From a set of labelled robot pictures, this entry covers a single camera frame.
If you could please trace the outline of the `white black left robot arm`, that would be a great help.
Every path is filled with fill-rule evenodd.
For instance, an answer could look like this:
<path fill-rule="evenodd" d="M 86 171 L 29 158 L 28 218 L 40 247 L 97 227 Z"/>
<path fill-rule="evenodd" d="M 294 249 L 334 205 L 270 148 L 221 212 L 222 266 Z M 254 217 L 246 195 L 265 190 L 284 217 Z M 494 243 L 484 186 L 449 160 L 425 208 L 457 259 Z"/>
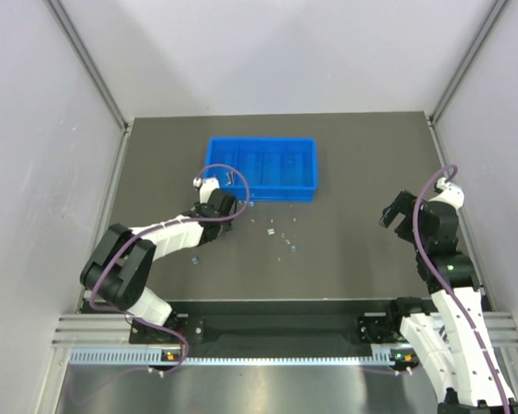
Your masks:
<path fill-rule="evenodd" d="M 237 198 L 217 179 L 198 179 L 199 201 L 166 222 L 128 228 L 111 225 L 80 274 L 85 289 L 97 291 L 109 306 L 157 326 L 175 317 L 173 308 L 147 287 L 155 261 L 187 248 L 212 242 L 231 229 Z"/>

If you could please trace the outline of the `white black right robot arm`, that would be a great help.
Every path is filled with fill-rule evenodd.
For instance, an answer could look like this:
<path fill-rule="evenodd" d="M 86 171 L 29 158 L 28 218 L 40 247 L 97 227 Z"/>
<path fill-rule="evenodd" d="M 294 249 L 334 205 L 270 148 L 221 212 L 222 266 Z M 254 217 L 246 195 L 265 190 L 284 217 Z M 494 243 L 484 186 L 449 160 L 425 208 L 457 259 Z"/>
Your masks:
<path fill-rule="evenodd" d="M 419 298 L 397 298 L 388 323 L 413 349 L 437 399 L 439 413 L 518 413 L 518 399 L 496 358 L 473 263 L 458 250 L 458 212 L 464 193 L 435 176 L 422 193 L 402 191 L 382 212 L 387 228 L 398 215 L 395 233 L 414 246 L 417 272 L 435 311 Z"/>

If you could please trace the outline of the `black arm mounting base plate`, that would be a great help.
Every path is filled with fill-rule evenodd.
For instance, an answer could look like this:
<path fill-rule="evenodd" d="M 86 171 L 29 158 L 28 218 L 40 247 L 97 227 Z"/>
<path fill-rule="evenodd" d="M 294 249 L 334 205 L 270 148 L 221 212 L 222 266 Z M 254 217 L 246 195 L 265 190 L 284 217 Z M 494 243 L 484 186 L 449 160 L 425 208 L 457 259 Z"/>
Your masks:
<path fill-rule="evenodd" d="M 435 310 L 421 298 L 358 300 L 176 301 L 162 332 L 131 322 L 131 344 L 175 344 L 192 355 L 351 354 L 399 342 L 402 317 Z"/>

